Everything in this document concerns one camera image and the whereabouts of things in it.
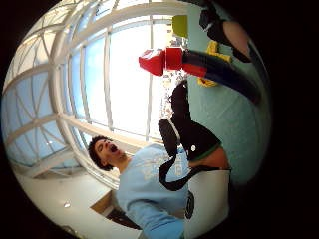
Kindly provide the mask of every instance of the ceiling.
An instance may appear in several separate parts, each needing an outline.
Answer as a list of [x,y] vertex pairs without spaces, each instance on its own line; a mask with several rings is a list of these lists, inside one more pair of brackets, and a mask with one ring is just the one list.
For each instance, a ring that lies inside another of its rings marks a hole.
[[14,168],[43,179],[87,170],[117,188],[118,171],[97,169],[86,148],[97,134],[130,154],[161,143],[158,120],[170,114],[168,94],[184,74],[164,73],[161,81],[140,70],[138,56],[186,46],[171,29],[182,6],[66,0],[42,15],[19,43],[4,81],[1,130]]

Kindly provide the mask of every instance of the light blue shirt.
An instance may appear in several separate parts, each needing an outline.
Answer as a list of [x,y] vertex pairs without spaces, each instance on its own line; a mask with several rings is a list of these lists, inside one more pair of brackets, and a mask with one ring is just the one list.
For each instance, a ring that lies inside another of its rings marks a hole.
[[[180,238],[183,232],[183,220],[170,213],[186,207],[188,188],[186,185],[179,191],[169,191],[160,184],[159,168],[168,160],[165,148],[152,144],[139,150],[120,175],[118,203],[150,239]],[[180,150],[166,180],[177,180],[187,174],[187,157]]]

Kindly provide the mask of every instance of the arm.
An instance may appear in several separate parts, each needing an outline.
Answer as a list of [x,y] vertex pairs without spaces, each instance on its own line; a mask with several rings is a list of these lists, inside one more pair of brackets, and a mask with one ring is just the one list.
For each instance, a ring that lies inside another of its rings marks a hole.
[[138,224],[149,239],[181,238],[183,220],[169,215],[149,201],[135,201],[128,207],[126,215]]

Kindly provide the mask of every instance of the teal mat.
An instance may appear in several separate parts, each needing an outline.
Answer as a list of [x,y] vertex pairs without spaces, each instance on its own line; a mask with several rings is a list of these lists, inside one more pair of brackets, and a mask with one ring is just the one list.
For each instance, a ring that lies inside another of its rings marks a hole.
[[[216,8],[221,16],[229,19],[222,9]],[[192,4],[187,7],[188,48],[205,52],[210,39],[198,24],[200,10]],[[232,57],[230,47],[218,46],[218,52],[230,55],[234,67],[258,86],[261,103],[256,106],[242,94],[221,84],[203,87],[197,83],[197,77],[190,76],[191,117],[220,138],[232,166],[234,185],[244,185],[256,175],[266,153],[271,132],[270,95],[252,64],[241,63]]]

